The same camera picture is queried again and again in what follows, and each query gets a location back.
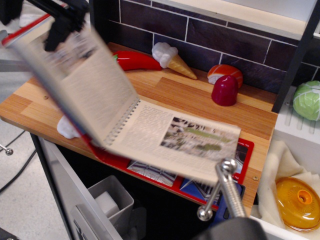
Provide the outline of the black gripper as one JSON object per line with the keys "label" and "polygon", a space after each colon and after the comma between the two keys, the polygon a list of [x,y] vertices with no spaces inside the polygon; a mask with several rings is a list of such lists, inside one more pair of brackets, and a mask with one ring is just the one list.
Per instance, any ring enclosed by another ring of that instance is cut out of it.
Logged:
{"label": "black gripper", "polygon": [[55,18],[45,41],[44,50],[54,52],[73,31],[81,31],[85,16],[90,11],[86,0],[63,0],[62,6],[53,0],[29,0],[31,4]]}

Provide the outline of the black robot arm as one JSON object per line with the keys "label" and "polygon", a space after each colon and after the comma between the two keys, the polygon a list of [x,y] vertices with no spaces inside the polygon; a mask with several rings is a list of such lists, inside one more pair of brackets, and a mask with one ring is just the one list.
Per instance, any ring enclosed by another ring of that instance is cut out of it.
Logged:
{"label": "black robot arm", "polygon": [[[55,19],[45,42],[45,51],[53,52],[64,42],[70,33],[80,32],[90,5],[85,0],[65,0],[66,7],[52,0],[31,0],[31,4],[43,10]],[[22,12],[22,0],[2,0],[0,2],[0,21],[7,25],[18,18]]]}

